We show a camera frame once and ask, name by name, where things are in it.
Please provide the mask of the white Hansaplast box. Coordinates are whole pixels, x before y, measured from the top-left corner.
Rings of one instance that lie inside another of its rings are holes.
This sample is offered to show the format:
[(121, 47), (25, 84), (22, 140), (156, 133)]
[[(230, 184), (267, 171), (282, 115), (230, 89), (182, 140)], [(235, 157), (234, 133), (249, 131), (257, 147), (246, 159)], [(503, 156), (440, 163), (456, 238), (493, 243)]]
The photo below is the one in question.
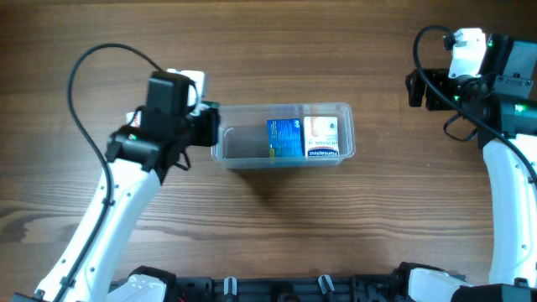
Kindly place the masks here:
[(304, 117), (303, 132), (305, 157), (339, 154), (337, 117)]

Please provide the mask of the blue medicine box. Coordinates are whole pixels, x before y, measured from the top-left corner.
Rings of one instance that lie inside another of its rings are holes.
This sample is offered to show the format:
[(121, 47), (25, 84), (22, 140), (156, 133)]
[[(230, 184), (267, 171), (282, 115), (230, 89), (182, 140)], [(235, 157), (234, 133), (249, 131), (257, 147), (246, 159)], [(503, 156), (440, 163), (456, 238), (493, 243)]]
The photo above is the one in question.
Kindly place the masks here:
[(303, 157), (302, 127), (299, 118), (267, 121), (270, 158)]

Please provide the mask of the white Panadol box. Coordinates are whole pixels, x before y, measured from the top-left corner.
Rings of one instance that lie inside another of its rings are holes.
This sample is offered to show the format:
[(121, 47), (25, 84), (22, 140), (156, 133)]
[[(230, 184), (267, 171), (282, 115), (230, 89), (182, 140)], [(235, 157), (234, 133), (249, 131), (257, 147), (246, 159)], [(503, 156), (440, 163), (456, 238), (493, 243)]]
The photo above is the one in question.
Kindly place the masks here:
[(141, 112), (140, 111), (128, 112), (126, 114), (126, 122), (127, 122), (128, 126), (138, 128), (140, 126), (140, 121), (141, 121)]

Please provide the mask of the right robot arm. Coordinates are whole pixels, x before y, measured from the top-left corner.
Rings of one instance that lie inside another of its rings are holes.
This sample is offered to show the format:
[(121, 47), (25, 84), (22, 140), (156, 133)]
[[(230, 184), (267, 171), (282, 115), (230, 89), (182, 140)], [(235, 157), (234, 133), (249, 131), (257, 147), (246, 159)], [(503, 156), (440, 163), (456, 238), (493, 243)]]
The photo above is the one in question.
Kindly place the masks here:
[(393, 297), (413, 301), (534, 301), (536, 299), (536, 43), (480, 28), (443, 28), (447, 69), (420, 63), (421, 29), (413, 45), (415, 69), (405, 85), (411, 107), (454, 110), (474, 130), (487, 167), (493, 202), (493, 259), (486, 285), (416, 263), (393, 271)]

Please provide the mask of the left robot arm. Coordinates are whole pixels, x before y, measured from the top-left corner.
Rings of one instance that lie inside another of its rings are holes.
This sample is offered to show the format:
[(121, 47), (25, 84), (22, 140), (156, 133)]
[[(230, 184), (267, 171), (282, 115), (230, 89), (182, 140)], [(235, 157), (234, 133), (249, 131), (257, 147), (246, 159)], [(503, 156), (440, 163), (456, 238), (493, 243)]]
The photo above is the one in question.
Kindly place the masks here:
[(113, 289), (112, 277), (136, 222), (172, 167), (190, 168), (190, 146), (217, 143), (220, 116), (205, 102), (206, 75), (197, 70), (155, 71), (148, 96), (126, 125), (112, 133), (99, 186), (58, 263), (30, 296), (15, 301), (171, 301), (175, 275), (135, 269)]

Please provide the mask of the green Zam-Buk box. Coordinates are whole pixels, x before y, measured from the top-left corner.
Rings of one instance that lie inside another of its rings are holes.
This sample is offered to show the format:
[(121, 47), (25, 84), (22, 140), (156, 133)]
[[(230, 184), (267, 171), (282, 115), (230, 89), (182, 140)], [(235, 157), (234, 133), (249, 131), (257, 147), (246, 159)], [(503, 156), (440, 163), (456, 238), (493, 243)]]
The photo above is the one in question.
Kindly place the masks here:
[(216, 109), (219, 109), (220, 108), (220, 103), (219, 102), (209, 102), (209, 101), (203, 101), (202, 104), (207, 108), (216, 108)]

